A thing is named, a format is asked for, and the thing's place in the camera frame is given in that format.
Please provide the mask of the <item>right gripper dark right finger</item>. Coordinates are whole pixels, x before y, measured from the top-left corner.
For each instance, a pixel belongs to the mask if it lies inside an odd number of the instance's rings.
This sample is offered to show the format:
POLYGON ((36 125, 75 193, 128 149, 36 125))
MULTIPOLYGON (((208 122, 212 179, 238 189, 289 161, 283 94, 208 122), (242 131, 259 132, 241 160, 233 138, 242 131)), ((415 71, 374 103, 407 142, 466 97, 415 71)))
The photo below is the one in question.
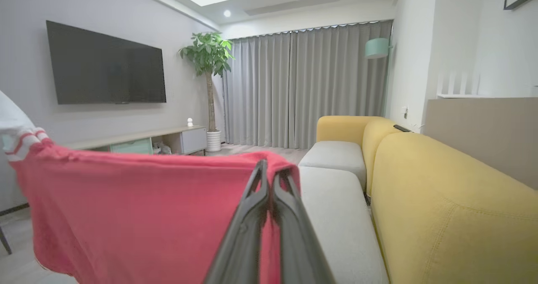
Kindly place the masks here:
POLYGON ((334 284, 334 276, 290 170, 275 175, 273 196, 280 227, 281 283, 334 284))

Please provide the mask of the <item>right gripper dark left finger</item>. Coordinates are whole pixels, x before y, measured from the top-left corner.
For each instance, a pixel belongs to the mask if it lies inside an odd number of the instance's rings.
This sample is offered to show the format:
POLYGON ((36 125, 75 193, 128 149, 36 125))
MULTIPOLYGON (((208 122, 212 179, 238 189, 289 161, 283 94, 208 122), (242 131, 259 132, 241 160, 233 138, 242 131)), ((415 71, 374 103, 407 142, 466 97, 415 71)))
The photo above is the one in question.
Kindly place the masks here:
POLYGON ((258 161, 204 278, 205 284, 258 284, 269 201, 267 161, 258 161))

